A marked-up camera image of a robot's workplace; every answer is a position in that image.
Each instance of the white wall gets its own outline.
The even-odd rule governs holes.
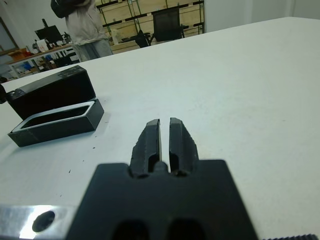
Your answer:
[[[293,16],[320,19],[320,0],[295,0]]]
[[[252,23],[287,17],[287,0],[253,0]]]
[[[245,24],[246,0],[204,0],[206,32]]]
[[[292,16],[293,2],[294,0],[204,0],[205,30],[212,32]]]
[[[31,47],[38,37],[36,30],[44,28],[42,19],[49,26],[56,25],[61,34],[67,32],[64,19],[56,17],[50,7],[51,0],[7,0],[0,1],[0,17],[7,25],[20,48]]]

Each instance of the box lid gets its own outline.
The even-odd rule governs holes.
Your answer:
[[[84,103],[96,97],[87,71],[74,66],[6,94],[6,99],[25,120],[44,111]]]

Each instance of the black rectangular container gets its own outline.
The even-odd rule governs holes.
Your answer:
[[[57,72],[6,94],[6,100],[23,120],[95,97],[88,73],[80,66]]]
[[[19,147],[94,131],[104,114],[80,66],[10,91],[6,99],[23,119],[8,134]]]
[[[25,147],[97,129],[104,114],[98,99],[34,114],[8,135]]]

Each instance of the gray shirt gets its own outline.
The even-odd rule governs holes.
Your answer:
[[[86,0],[84,5],[65,18],[71,39],[76,45],[84,45],[106,39],[95,0]]]

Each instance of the person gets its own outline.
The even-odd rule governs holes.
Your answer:
[[[51,8],[58,18],[65,18],[81,62],[113,54],[95,0],[51,0]]]

